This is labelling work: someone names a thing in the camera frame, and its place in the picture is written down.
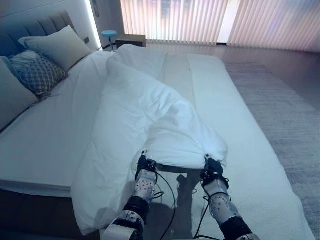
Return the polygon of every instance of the silver robotic limb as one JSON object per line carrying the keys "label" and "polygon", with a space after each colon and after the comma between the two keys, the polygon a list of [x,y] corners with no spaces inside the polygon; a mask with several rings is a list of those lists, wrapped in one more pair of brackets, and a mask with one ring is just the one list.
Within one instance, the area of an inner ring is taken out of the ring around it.
{"label": "silver robotic limb", "polygon": [[105,230],[103,240],[143,240],[149,205],[155,195],[156,166],[157,163],[147,159],[146,151],[143,151],[135,175],[134,194]]}
{"label": "silver robotic limb", "polygon": [[208,195],[209,209],[217,221],[225,240],[259,240],[252,233],[228,194],[228,180],[223,177],[219,161],[205,156],[205,168],[201,174],[202,187]]}

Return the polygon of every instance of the vertical blinds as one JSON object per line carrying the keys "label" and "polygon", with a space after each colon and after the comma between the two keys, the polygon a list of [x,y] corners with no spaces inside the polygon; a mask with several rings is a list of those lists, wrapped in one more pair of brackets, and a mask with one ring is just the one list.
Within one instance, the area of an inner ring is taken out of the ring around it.
{"label": "vertical blinds", "polygon": [[320,1],[241,0],[227,45],[320,52]]}
{"label": "vertical blinds", "polygon": [[215,45],[228,0],[121,0],[126,34],[152,42]]}

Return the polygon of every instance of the rug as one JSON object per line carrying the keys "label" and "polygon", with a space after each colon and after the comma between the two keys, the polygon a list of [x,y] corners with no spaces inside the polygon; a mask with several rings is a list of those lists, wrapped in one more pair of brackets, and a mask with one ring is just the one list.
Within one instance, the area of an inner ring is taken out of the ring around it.
{"label": "rug", "polygon": [[320,113],[258,63],[226,69],[283,165],[305,217],[320,239]]}

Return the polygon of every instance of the upholstered headboard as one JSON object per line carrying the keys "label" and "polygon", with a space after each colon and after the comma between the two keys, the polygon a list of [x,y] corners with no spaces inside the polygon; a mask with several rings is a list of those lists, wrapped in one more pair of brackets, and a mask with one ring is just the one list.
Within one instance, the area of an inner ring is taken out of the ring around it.
{"label": "upholstered headboard", "polygon": [[56,33],[64,27],[70,25],[74,31],[72,23],[66,10],[54,13],[46,18],[19,25],[8,32],[0,34],[0,56],[12,56],[25,50],[18,42],[22,37],[43,37]]}

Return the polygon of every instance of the nightstand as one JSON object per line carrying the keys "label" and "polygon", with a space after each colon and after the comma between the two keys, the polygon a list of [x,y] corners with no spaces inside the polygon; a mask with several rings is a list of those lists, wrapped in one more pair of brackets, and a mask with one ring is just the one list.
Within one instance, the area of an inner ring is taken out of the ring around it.
{"label": "nightstand", "polygon": [[131,44],[138,47],[146,47],[146,36],[145,35],[131,35],[131,34],[124,34],[120,35],[116,41],[116,48],[120,48],[124,44]]}

